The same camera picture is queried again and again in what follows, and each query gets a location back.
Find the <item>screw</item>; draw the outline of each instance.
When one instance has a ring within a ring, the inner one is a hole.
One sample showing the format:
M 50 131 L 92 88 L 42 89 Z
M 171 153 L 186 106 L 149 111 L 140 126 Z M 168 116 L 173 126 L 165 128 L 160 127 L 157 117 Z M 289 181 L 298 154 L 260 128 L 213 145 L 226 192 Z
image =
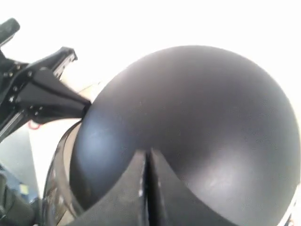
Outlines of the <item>screw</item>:
M 8 100 L 9 100 L 9 102 L 13 102 L 14 101 L 14 99 L 15 99 L 15 97 L 14 96 L 11 96 Z

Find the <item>bolt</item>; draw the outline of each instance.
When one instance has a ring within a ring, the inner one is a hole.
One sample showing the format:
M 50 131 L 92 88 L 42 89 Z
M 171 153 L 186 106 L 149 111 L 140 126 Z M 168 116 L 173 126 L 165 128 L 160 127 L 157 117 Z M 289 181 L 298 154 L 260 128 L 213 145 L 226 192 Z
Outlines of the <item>bolt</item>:
M 15 99 L 15 97 L 14 96 L 11 96 L 8 100 L 9 100 L 9 102 L 13 102 L 14 101 L 14 99 Z

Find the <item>black helmet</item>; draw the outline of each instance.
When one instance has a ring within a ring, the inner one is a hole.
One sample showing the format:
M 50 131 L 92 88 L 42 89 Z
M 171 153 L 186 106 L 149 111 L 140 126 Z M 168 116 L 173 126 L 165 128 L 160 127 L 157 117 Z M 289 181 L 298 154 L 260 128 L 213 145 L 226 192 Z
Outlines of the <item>black helmet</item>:
M 300 182 L 280 87 L 226 50 L 183 46 L 114 77 L 60 141 L 47 226 L 282 226 Z

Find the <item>white background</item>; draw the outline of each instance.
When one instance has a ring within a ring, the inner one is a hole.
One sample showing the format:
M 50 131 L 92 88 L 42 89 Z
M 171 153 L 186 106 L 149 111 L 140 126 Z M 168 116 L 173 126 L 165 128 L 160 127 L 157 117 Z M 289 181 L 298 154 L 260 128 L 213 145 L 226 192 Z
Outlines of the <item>white background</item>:
M 301 118 L 300 1 L 27 1 L 0 0 L 0 23 L 16 18 L 21 30 L 2 50 L 32 62 L 61 46 L 76 50 L 64 81 L 75 90 L 116 75 L 158 49 L 210 45 L 239 53 L 266 70 Z M 59 137 L 72 124 L 59 122 L 34 132 L 31 140 L 39 187 Z

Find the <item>matte black helmet shell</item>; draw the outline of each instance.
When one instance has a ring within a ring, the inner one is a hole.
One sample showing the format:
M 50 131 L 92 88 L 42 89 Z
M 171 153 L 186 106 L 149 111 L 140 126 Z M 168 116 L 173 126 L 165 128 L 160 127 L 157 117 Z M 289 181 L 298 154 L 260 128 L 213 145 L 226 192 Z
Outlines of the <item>matte black helmet shell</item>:
M 240 226 L 277 225 L 300 182 L 288 99 L 259 66 L 218 48 L 152 53 L 100 92 L 71 159 L 83 208 L 110 192 L 138 149 L 159 150 L 200 202 Z

